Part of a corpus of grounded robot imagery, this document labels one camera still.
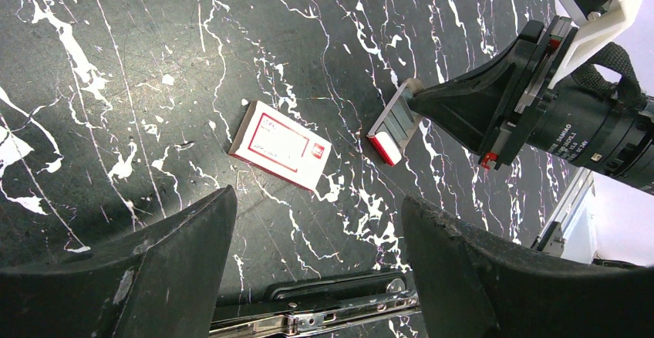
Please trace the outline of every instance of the box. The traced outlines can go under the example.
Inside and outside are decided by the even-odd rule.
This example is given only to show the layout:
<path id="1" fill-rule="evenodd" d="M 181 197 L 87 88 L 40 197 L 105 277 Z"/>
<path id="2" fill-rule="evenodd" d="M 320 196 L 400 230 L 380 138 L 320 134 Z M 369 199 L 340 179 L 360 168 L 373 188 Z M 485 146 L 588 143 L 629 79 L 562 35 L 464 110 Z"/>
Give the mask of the box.
<path id="1" fill-rule="evenodd" d="M 256 101 L 250 103 L 229 154 L 313 191 L 331 151 L 327 140 Z"/>

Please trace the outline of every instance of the tabletop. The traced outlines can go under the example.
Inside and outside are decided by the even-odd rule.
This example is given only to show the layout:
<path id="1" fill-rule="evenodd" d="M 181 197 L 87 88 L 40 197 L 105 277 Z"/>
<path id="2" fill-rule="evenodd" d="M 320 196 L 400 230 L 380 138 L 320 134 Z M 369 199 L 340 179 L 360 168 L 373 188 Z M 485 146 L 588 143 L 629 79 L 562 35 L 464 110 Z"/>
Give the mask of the tabletop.
<path id="1" fill-rule="evenodd" d="M 277 282 L 408 272 L 409 192 L 529 246 L 568 183 L 531 147 L 486 171 L 428 120 L 395 167 L 365 138 L 404 79 L 484 64 L 553 0 L 0 2 L 1 266 L 59 262 L 230 184 L 219 303 L 256 302 Z M 228 156 L 253 100 L 332 143 L 315 192 Z M 370 329 L 424 334 L 355 335 Z"/>

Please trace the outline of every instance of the black tabletop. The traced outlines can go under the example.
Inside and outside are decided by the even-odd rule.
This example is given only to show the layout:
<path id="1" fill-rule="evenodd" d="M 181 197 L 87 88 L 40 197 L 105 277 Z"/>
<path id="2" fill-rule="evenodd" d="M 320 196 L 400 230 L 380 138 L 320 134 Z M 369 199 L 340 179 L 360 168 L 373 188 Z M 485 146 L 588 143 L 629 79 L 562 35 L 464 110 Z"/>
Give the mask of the black tabletop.
<path id="1" fill-rule="evenodd" d="M 0 2 L 2 266 L 58 262 L 230 184 L 221 303 L 246 303 L 276 282 L 409 271 L 406 193 L 529 246 L 568 182 L 530 147 L 486 172 L 426 120 L 395 167 L 365 138 L 404 79 L 484 64 L 553 0 Z M 315 193 L 228 156 L 253 100 L 333 144 Z"/>

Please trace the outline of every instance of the cardboard box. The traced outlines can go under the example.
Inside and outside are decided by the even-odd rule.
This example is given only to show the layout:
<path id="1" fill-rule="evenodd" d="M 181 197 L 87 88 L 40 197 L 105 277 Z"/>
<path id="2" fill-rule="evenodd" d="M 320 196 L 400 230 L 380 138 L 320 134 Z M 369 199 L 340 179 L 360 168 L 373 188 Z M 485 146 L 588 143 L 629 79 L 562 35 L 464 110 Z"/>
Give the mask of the cardboard box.
<path id="1" fill-rule="evenodd" d="M 332 145 L 261 101 L 250 103 L 229 154 L 315 190 Z"/>

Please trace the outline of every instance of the camera lens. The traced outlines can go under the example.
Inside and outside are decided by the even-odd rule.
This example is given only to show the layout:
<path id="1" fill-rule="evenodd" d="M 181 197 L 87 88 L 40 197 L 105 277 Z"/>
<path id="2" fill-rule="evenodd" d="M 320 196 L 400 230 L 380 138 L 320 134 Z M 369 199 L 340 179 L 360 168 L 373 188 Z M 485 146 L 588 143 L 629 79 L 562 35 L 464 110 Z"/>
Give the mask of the camera lens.
<path id="1" fill-rule="evenodd" d="M 554 89 L 548 109 L 527 143 L 577 167 L 654 194 L 654 99 L 639 112 L 602 100 L 570 76 Z"/>

